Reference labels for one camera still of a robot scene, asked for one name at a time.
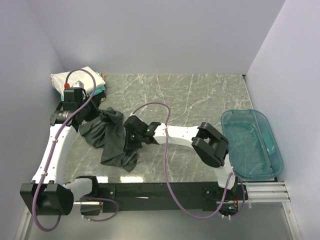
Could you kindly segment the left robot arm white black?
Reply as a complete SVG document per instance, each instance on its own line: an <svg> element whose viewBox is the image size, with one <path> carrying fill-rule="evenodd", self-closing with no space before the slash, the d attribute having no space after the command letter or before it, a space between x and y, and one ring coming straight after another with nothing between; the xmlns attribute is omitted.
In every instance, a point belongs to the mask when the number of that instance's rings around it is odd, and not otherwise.
<svg viewBox="0 0 320 240"><path fill-rule="evenodd" d="M93 175L78 176L69 186L63 183L70 147L80 125L95 108L81 87L66 88L64 94L50 117L49 139L40 166L31 182L20 188L25 205L37 216L67 216L74 202L83 197L94 201L100 195Z"/></svg>

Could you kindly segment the dark grey t-shirt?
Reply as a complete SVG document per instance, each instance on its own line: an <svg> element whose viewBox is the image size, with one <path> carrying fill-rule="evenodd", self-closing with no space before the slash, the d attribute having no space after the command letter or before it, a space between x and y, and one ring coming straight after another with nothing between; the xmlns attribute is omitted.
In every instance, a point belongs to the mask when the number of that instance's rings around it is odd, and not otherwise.
<svg viewBox="0 0 320 240"><path fill-rule="evenodd" d="M122 167L131 172L137 165L135 150L125 150L126 134L124 115L112 107L101 111L101 115L82 124L80 135L94 148L103 148L100 163L104 166Z"/></svg>

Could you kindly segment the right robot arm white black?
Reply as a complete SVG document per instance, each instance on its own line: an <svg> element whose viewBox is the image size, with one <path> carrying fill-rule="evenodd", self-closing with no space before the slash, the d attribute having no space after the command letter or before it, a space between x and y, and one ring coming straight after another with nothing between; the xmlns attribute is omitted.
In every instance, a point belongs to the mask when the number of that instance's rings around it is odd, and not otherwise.
<svg viewBox="0 0 320 240"><path fill-rule="evenodd" d="M213 168L221 197L230 200L237 194L236 176L229 159L229 141L211 124L202 122L200 126L192 127L166 126L160 122L146 124L132 115L123 126L126 150L138 150L143 143L192 148L203 163Z"/></svg>

